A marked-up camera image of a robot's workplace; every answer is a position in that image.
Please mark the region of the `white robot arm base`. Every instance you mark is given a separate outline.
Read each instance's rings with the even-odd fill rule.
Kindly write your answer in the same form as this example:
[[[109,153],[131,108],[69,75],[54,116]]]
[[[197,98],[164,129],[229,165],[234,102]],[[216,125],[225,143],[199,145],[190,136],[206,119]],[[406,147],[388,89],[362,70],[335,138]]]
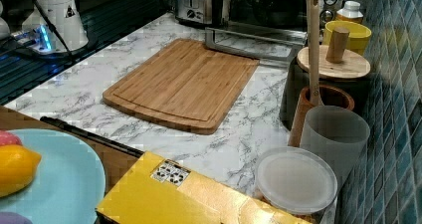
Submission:
[[[35,0],[34,11],[22,29],[35,32],[31,50],[41,54],[60,54],[81,49],[89,38],[75,0]]]

